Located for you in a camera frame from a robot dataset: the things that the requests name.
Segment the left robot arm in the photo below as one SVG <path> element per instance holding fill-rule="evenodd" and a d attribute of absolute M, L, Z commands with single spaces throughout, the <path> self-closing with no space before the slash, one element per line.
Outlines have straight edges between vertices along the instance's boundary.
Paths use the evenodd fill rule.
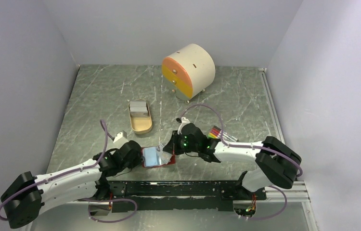
<path fill-rule="evenodd" d="M 139 165 L 142 148 L 128 141 L 68 169 L 45 175 L 20 174 L 0 197 L 0 211 L 10 228 L 23 227 L 40 214 L 75 200 L 112 199 L 116 193 L 107 178 Z"/>

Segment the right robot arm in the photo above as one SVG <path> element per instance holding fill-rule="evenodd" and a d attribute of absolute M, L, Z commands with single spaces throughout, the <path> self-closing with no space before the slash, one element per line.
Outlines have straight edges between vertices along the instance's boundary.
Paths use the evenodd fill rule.
<path fill-rule="evenodd" d="M 260 188 L 277 186 L 291 189 L 302 172 L 301 157 L 278 140 L 267 136 L 259 142 L 225 142 L 220 138 L 209 138 L 193 123 L 180 126 L 172 132 L 163 152 L 180 155 L 196 153 L 206 162 L 253 163 L 257 169 L 243 173 L 236 186 L 241 199 L 248 199 Z"/>

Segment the red leather card holder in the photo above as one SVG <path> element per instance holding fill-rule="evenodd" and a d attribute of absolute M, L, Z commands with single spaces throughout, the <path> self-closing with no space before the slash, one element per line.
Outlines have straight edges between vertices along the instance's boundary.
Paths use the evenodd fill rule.
<path fill-rule="evenodd" d="M 164 152 L 163 148 L 162 144 L 142 148 L 142 166 L 144 168 L 154 168 L 175 164 L 175 155 Z"/>

